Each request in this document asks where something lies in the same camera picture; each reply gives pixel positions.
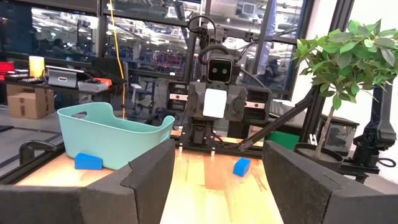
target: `blue foam block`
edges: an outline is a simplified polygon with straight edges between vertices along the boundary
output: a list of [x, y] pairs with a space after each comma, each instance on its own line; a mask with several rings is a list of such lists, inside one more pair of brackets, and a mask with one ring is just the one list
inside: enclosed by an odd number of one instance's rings
[[75, 169], [101, 170], [102, 159], [84, 153], [79, 153], [75, 157]]
[[234, 174], [243, 177], [250, 168], [250, 159], [240, 158], [234, 166]]

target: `workbench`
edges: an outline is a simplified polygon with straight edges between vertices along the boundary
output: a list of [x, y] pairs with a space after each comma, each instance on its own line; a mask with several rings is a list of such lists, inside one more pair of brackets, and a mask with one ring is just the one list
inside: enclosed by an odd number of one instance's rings
[[[76, 170], [74, 160], [64, 151], [58, 155], [16, 185], [83, 187], [113, 172]], [[247, 174], [238, 177], [233, 174], [238, 159], [176, 149], [173, 179], [161, 223], [283, 223], [262, 161], [251, 159]]]

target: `black foam block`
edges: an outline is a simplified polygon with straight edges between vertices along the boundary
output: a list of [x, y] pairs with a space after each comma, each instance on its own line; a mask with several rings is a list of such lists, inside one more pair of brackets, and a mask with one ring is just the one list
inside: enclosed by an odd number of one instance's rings
[[267, 180], [285, 224], [398, 223], [398, 195], [384, 195], [267, 141]]
[[0, 186], [0, 224], [159, 223], [174, 168], [167, 140], [84, 187]]

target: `turquoise plastic basket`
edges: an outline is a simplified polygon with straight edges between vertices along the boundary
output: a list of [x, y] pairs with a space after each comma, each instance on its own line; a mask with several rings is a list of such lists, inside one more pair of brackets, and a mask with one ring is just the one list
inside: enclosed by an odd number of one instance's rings
[[[84, 118], [75, 116], [84, 112]], [[71, 106], [57, 113], [68, 156], [75, 158], [81, 152], [96, 156], [114, 170], [169, 139], [174, 122], [174, 117], [167, 116], [155, 127], [119, 119], [109, 103]]]

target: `black plant pot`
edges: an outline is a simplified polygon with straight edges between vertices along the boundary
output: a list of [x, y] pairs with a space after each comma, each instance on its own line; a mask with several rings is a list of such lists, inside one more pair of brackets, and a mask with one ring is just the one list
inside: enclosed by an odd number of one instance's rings
[[306, 157], [307, 159], [310, 159], [317, 164], [320, 164], [321, 166], [324, 166], [326, 168], [329, 168], [333, 171], [338, 171], [340, 169], [341, 164], [343, 163], [343, 158], [341, 155], [329, 150], [322, 148], [321, 153], [324, 155], [328, 155], [331, 158], [333, 158], [335, 161], [326, 161], [321, 158], [315, 158], [313, 157], [313, 154], [315, 153], [315, 149], [317, 146], [314, 146], [312, 144], [307, 144], [307, 143], [298, 143], [294, 146], [294, 152], [297, 154]]

